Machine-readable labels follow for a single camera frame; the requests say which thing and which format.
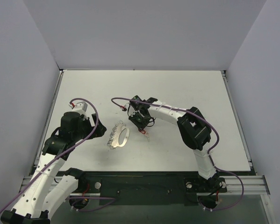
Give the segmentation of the silver key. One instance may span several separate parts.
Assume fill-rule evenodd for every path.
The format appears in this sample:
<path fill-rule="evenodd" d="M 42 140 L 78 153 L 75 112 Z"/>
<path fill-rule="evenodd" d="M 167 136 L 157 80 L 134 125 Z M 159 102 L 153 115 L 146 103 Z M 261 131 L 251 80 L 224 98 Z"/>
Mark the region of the silver key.
<path fill-rule="evenodd" d="M 150 137 L 148 133 L 145 134 L 145 137 L 147 138 L 147 141 L 150 142 Z"/>

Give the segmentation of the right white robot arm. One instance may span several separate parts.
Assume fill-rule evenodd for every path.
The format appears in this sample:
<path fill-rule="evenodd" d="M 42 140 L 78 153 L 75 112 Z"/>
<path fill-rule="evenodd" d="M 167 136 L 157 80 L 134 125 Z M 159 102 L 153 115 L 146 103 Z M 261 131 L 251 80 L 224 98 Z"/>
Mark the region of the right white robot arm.
<path fill-rule="evenodd" d="M 198 108 L 180 109 L 156 98 L 142 100 L 138 96 L 129 100 L 129 105 L 134 110 L 129 115 L 129 120 L 139 131 L 143 131 L 156 119 L 176 125 L 184 144 L 194 151 L 200 188 L 209 191 L 216 185 L 219 178 L 218 168 L 210 152 L 218 145 L 219 135 Z"/>

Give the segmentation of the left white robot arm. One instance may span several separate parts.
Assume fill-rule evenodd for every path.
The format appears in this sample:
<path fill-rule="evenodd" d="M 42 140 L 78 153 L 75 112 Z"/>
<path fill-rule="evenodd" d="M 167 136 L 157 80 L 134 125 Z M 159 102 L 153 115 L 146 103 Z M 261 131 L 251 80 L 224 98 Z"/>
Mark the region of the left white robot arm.
<path fill-rule="evenodd" d="M 2 223 L 49 224 L 54 212 L 72 192 L 87 189 L 85 172 L 77 168 L 65 171 L 53 190 L 50 190 L 50 186 L 77 145 L 101 137 L 106 132 L 97 114 L 92 114 L 92 118 L 94 125 L 91 125 L 90 118 L 82 109 L 64 113 L 60 126 L 45 141 L 32 179 L 15 196 L 17 203 L 11 210 L 2 212 Z"/>

